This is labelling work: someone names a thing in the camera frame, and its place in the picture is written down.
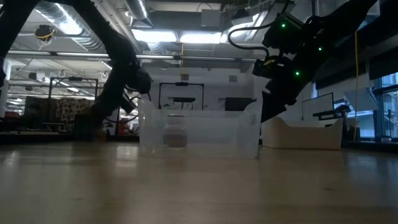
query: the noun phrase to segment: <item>yellow cable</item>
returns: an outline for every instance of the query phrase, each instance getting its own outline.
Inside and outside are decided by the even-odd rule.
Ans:
[[[47,34],[47,35],[45,35],[45,36],[37,36],[37,35],[35,35],[35,36],[36,36],[37,38],[39,38],[39,39],[49,38],[51,35],[54,34],[54,32],[55,32],[55,29],[52,30],[51,34]]]
[[[45,45],[44,44],[42,44],[40,47],[39,47],[39,50],[42,50],[43,49],[43,47],[45,47]]]
[[[356,122],[357,122],[357,105],[358,105],[358,79],[359,79],[359,63],[358,63],[358,33],[355,31],[355,67],[356,67],[356,80],[355,80],[355,129],[354,141],[356,141]]]

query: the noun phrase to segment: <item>ceiling light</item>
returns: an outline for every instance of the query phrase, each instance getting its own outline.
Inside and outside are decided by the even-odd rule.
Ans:
[[[108,69],[112,70],[112,66],[108,65],[106,62],[102,62]]]
[[[66,84],[66,83],[64,83],[64,82],[60,82],[60,81],[58,81],[60,84],[62,84],[62,85],[64,85],[64,86],[69,86],[69,84]]]
[[[79,92],[79,90],[78,90],[78,89],[76,89],[76,88],[68,88],[68,90],[70,90],[70,91],[74,91],[75,93],[78,93],[78,92]]]
[[[215,34],[192,32],[189,34],[182,35],[180,41],[183,43],[191,43],[191,44],[219,44],[220,39],[221,39],[220,32],[217,32]]]
[[[240,29],[240,28],[244,28],[244,27],[249,27],[249,26],[251,26],[251,25],[253,25],[252,22],[247,22],[247,23],[244,23],[244,24],[238,24],[238,25],[236,25],[236,26],[232,26],[232,27],[229,29],[228,33],[232,32],[232,31],[234,31],[234,30],[236,30],[236,29]],[[231,38],[239,37],[240,35],[243,35],[243,34],[246,34],[246,33],[247,33],[246,30],[236,31],[236,32],[234,32],[234,33],[231,34]]]
[[[19,105],[19,103],[14,102],[14,101],[8,101],[8,103],[11,103],[11,104],[13,104],[13,105]]]
[[[48,20],[49,22],[51,22],[51,23],[55,22],[55,20],[49,18],[49,17],[46,16],[45,14],[42,14],[42,12],[40,12],[39,10],[35,9],[35,11],[36,11],[37,13],[39,13],[42,17],[44,17],[46,20]]]
[[[174,31],[156,31],[156,30],[131,30],[137,40],[147,43],[156,42],[176,42],[177,36]]]

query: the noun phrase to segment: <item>metal beam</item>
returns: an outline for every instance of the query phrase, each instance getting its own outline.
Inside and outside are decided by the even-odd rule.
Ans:
[[[19,87],[37,87],[37,88],[48,88],[50,85],[40,85],[40,84],[10,84],[10,86],[19,86]],[[95,86],[55,86],[54,88],[84,88],[84,89],[95,89]]]
[[[49,97],[48,94],[35,94],[35,93],[8,93],[9,98],[23,97],[23,96],[43,96],[44,98]],[[70,98],[94,98],[94,96],[81,96],[81,95],[51,95],[51,97],[70,97]]]
[[[91,61],[105,61],[110,60],[108,54],[94,54],[94,53],[74,53],[74,52],[46,52],[33,50],[10,50],[8,56],[21,58],[35,58],[45,57],[52,60],[91,60]],[[213,61],[213,62],[236,62],[236,63],[255,63],[256,58],[231,58],[231,57],[205,57],[205,56],[186,56],[186,55],[137,55],[138,59],[151,60],[199,60],[199,61]]]
[[[188,2],[187,0],[155,0],[150,2]],[[234,0],[191,0],[189,2],[196,2],[196,3],[215,3],[215,4],[232,4]]]

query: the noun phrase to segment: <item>black cable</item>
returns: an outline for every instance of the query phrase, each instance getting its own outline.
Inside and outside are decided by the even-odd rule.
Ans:
[[[206,4],[206,5],[208,5],[208,6],[210,7],[210,9],[214,10],[213,7],[212,7],[211,5],[209,5],[208,3],[206,3],[206,2],[201,2],[201,3],[199,4],[199,6],[197,7],[197,12],[198,12],[198,10],[199,10],[199,7],[200,7],[202,4]]]
[[[127,124],[128,122],[135,120],[137,117],[138,117],[138,114],[135,115],[133,118],[128,119],[127,121],[123,121],[123,122],[119,121],[119,124]],[[105,120],[109,121],[110,123],[117,123],[117,121],[112,121],[109,118],[105,118]]]
[[[287,7],[289,6],[289,2],[290,0],[286,0],[285,6],[282,9],[282,11],[280,13],[278,13],[277,18],[286,12]],[[269,24],[263,25],[263,26],[259,26],[259,27],[243,27],[243,28],[239,28],[239,29],[235,29],[232,30],[229,34],[228,34],[228,42],[236,47],[237,49],[242,49],[242,50],[264,50],[267,54],[266,58],[269,57],[269,50],[266,47],[244,47],[244,46],[240,46],[238,44],[235,44],[232,40],[231,40],[231,35],[237,31],[243,31],[243,30],[260,30],[260,29],[265,29],[268,28],[270,26],[272,26],[274,24],[275,21],[270,22]]]

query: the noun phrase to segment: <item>cable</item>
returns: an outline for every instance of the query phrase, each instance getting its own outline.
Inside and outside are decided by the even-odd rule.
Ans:
[[[354,142],[356,141],[356,122],[357,122],[357,105],[358,105],[358,80],[359,80],[359,62],[358,62],[358,33],[355,31],[355,67],[356,67],[356,81],[355,81],[355,124],[354,124]]]
[[[201,2],[201,3],[199,4],[199,6],[197,7],[197,12],[199,11],[199,7],[200,7],[202,4],[206,4],[206,5],[208,5],[208,6],[210,7],[210,9],[214,10],[213,7],[212,7],[211,5],[209,5],[208,3],[206,3],[206,2]]]
[[[110,123],[127,124],[127,123],[130,122],[130,121],[134,121],[137,117],[138,117],[138,114],[135,115],[133,118],[130,118],[130,119],[128,119],[127,121],[123,121],[123,122],[121,122],[121,121],[119,121],[119,122],[113,121],[113,120],[111,120],[111,119],[109,119],[109,118],[105,118],[105,120],[109,121]]]
[[[290,0],[286,0],[284,8],[282,9],[282,11],[281,11],[280,13],[278,13],[276,19],[277,19],[281,14],[283,14],[283,13],[286,12],[287,7],[289,6],[289,2],[290,2]],[[267,49],[266,47],[244,47],[244,46],[240,46],[240,45],[238,45],[238,44],[235,44],[235,43],[232,41],[231,35],[232,35],[233,33],[237,32],[237,31],[265,29],[265,28],[268,28],[268,27],[272,26],[272,25],[274,24],[274,22],[275,22],[275,21],[273,21],[273,22],[271,22],[271,23],[269,23],[269,24],[263,25],[263,26],[259,26],[259,27],[243,27],[243,28],[238,28],[238,29],[232,30],[232,31],[228,34],[228,42],[229,42],[232,46],[236,47],[237,49],[242,49],[242,50],[264,50],[264,51],[266,52],[266,54],[267,54],[267,56],[266,56],[266,58],[267,58],[267,57],[269,57],[269,51],[268,51],[268,49]]]
[[[25,71],[25,69],[27,69],[27,67],[30,65],[30,63],[33,61],[35,57],[33,56],[32,59],[30,61],[28,61],[25,65],[25,67],[23,67],[16,75],[14,75],[12,78],[10,78],[10,80],[13,80],[15,78],[17,78],[22,72]]]
[[[104,72],[104,73],[101,72],[101,80],[106,81],[107,79],[108,79],[108,74],[106,72]]]

